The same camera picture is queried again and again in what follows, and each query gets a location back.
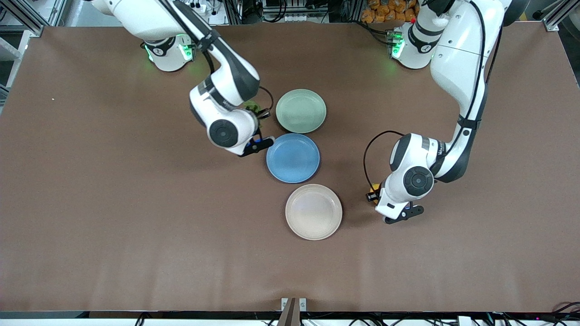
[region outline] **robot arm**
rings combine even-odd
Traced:
[[[198,50],[209,52],[220,63],[190,92],[191,112],[206,128],[210,141],[234,154],[257,153],[274,143],[273,137],[255,142],[260,134],[257,116],[237,108],[256,96],[260,77],[254,67],[238,55],[203,18],[185,3],[174,0],[93,0],[101,12],[115,16],[147,49],[159,58],[168,57],[175,37],[191,38]]]
[[[397,60],[420,66],[425,55],[428,59],[432,56],[431,75],[459,103],[459,118],[449,143],[414,133],[397,141],[390,158],[392,174],[381,185],[375,208],[386,223],[422,213],[422,207],[408,207],[409,202],[427,195],[435,180],[451,182],[465,173],[487,99],[485,64],[502,26],[503,13],[504,5],[499,0],[455,0],[446,17],[427,13],[423,15],[430,19],[427,22],[418,17],[417,23],[428,28],[445,25],[438,34],[437,46],[423,48],[425,53],[421,53],[424,45],[417,41],[417,35],[412,35],[418,34],[417,28],[407,28],[406,34],[403,31],[403,39],[415,40],[409,41],[411,44],[404,48],[407,52],[400,53]],[[420,30],[433,34],[425,27]]]

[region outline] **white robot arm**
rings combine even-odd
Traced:
[[[214,145],[246,156],[274,144],[273,137],[262,139],[258,116],[238,108],[256,96],[260,87],[258,72],[185,3],[174,0],[92,3],[102,13],[115,16],[131,34],[145,40],[150,58],[162,70],[179,69],[187,63],[188,55],[191,59],[191,52],[187,53],[192,50],[187,46],[188,40],[219,61],[220,68],[190,92],[191,112],[206,128]],[[268,115],[268,112],[259,114],[260,118]]]
[[[409,68],[431,61],[433,79],[459,103],[459,118],[449,143],[414,133],[397,141],[390,157],[392,173],[378,191],[367,194],[369,201],[379,200],[375,210],[386,223],[422,213],[412,201],[426,196],[435,180],[447,183],[465,173],[487,99],[485,64],[510,0],[502,1],[427,0],[415,24],[399,29],[393,58]]]

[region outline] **table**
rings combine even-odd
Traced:
[[[271,176],[265,152],[210,144],[187,97],[208,75],[201,56],[164,73],[122,28],[47,27],[0,117],[0,309],[255,311],[297,296],[317,311],[551,311],[578,299],[580,91],[557,34],[505,29],[465,176],[388,226],[365,200],[362,154],[386,129],[450,139],[458,105],[429,70],[402,68],[352,24],[219,32],[276,99],[307,88],[326,101],[308,183],[339,196],[339,230],[300,239],[284,218],[299,185]],[[263,129],[284,133],[275,117]],[[372,180],[395,141],[370,149]]]

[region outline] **blue plate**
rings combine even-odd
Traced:
[[[266,155],[268,169],[276,179],[287,183],[300,183],[316,173],[320,152],[316,144],[305,135],[287,133],[276,138]]]

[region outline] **black cable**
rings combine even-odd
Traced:
[[[350,322],[350,324],[349,324],[349,326],[353,326],[353,324],[354,324],[354,323],[356,323],[358,320],[362,321],[362,322],[363,322],[363,323],[365,323],[365,325],[367,325],[367,326],[371,326],[371,325],[370,325],[369,323],[367,323],[367,322],[366,322],[364,319],[360,319],[360,318],[357,318],[357,319],[355,319],[355,320],[351,321],[351,322]]]
[[[512,323],[509,322],[508,318],[506,317],[506,314],[502,314],[503,317],[503,324],[505,326],[512,326]]]
[[[580,302],[579,301],[570,302],[569,304],[563,306],[562,308],[559,308],[557,310],[552,311],[552,313],[561,313],[561,312],[563,312],[564,310],[566,310],[566,309],[568,309],[570,307],[574,307],[574,306],[578,306],[578,305],[580,305]]]
[[[490,69],[487,71],[487,78],[485,79],[486,84],[490,82],[491,71],[494,69],[495,57],[498,55],[499,42],[502,40],[502,30],[503,30],[503,26],[500,26],[498,40],[497,40],[497,43],[495,44],[494,56],[491,58]]]
[[[4,17],[6,17],[6,12],[8,12],[8,10],[4,9],[4,8],[0,8],[0,12],[2,13],[2,17],[0,17],[0,21],[2,21],[4,19]]]
[[[264,11],[264,1],[265,0],[262,0],[262,12]],[[277,21],[280,21],[282,18],[284,18],[284,16],[286,15],[286,9],[288,7],[288,4],[286,3],[286,0],[283,0],[283,1],[282,0],[278,0],[278,3],[280,4],[280,9],[279,9],[278,14],[276,15],[276,17],[274,19],[272,19],[272,20],[269,20],[269,19],[265,19],[263,17],[263,14],[262,14],[262,19],[264,21],[267,21],[268,23],[276,23]]]
[[[467,114],[465,115],[466,119],[469,119],[469,114],[473,109],[473,103],[475,103],[475,97],[477,95],[477,87],[479,86],[479,78],[481,77],[481,71],[483,70],[481,66],[483,66],[483,56],[485,55],[485,23],[483,22],[483,15],[479,10],[479,7],[473,1],[469,1],[469,3],[475,8],[477,11],[477,15],[479,16],[479,21],[481,22],[481,55],[479,57],[479,65],[477,66],[477,78],[475,83],[475,88],[473,89],[473,98],[472,102],[469,105],[469,109],[467,110]]]
[[[385,44],[385,45],[395,45],[396,43],[394,42],[386,42],[383,41],[382,39],[378,38],[375,34],[380,34],[380,35],[387,35],[387,32],[385,31],[379,31],[379,30],[375,30],[371,27],[369,27],[367,24],[362,23],[358,20],[348,20],[347,23],[356,23],[357,25],[361,26],[362,28],[366,29],[367,31],[369,31],[372,35],[372,37],[377,40],[379,43],[381,44]]]
[[[324,19],[326,18],[326,16],[328,15],[328,11],[330,10],[330,8],[327,8],[327,12],[324,14],[324,16],[322,17],[322,20],[320,21],[320,23],[322,24],[324,22]]]
[[[151,314],[144,311],[139,315],[139,318],[137,318],[137,321],[135,322],[135,326],[143,326],[143,324],[145,323],[145,318],[152,318]]]
[[[216,71],[216,70],[215,70],[215,67],[213,66],[213,60],[212,60],[212,57],[210,57],[210,56],[209,56],[209,53],[208,53],[207,51],[202,51],[201,53],[203,53],[203,54],[204,54],[205,61],[207,61],[207,62],[208,62],[208,66],[209,66],[209,71],[210,71],[210,74],[213,74],[213,73],[215,73],[215,71]]]
[[[267,90],[265,87],[260,86],[260,89],[263,89],[266,93],[268,93],[268,95],[270,95],[271,104],[270,104],[270,107],[267,108],[267,110],[271,110],[274,107],[274,96],[272,96],[272,93],[270,93],[270,91]]]
[[[359,26],[361,26],[362,28],[366,29],[369,32],[373,32],[373,33],[377,33],[377,34],[382,34],[382,35],[386,35],[387,34],[386,31],[376,30],[374,28],[371,28],[367,23],[363,23],[363,22],[358,21],[358,20],[348,20],[345,23],[357,23]]]
[[[431,321],[431,319],[423,318],[423,320],[425,320],[426,322],[428,322],[429,324],[431,324],[431,325],[433,325],[433,326],[439,326],[439,325],[437,325],[437,323],[435,323],[434,321]]]
[[[449,322],[449,321],[443,321],[441,319],[434,319],[434,320],[436,320],[436,321],[438,321],[438,322],[440,322],[442,324],[445,324],[445,325],[457,326],[457,322],[456,321]]]
[[[506,313],[504,313],[504,315],[506,315],[506,317],[507,317],[507,318],[509,318],[509,319],[513,319],[513,320],[515,320],[515,321],[516,321],[516,323],[520,324],[521,326],[528,326],[528,325],[526,325],[526,324],[522,323],[522,322],[521,322],[521,320],[519,320],[519,319],[517,319],[517,318],[514,318],[514,317],[512,317],[512,316],[510,316],[510,315],[508,315],[508,314],[506,314]]]
[[[364,155],[362,156],[362,168],[364,169],[364,176],[365,178],[367,178],[367,182],[368,185],[371,186],[371,189],[373,189],[373,191],[377,190],[372,186],[371,180],[368,178],[368,174],[367,174],[367,151],[369,149],[369,147],[371,146],[372,142],[375,141],[375,139],[377,139],[378,137],[381,137],[382,135],[384,135],[385,133],[395,133],[401,137],[405,136],[402,133],[398,132],[398,131],[393,131],[393,130],[387,130],[387,131],[383,131],[380,134],[376,135],[373,139],[371,139],[370,142],[368,142],[367,148],[365,148],[364,150]],[[393,325],[391,326],[395,326],[396,324],[398,324],[402,319],[396,321]]]

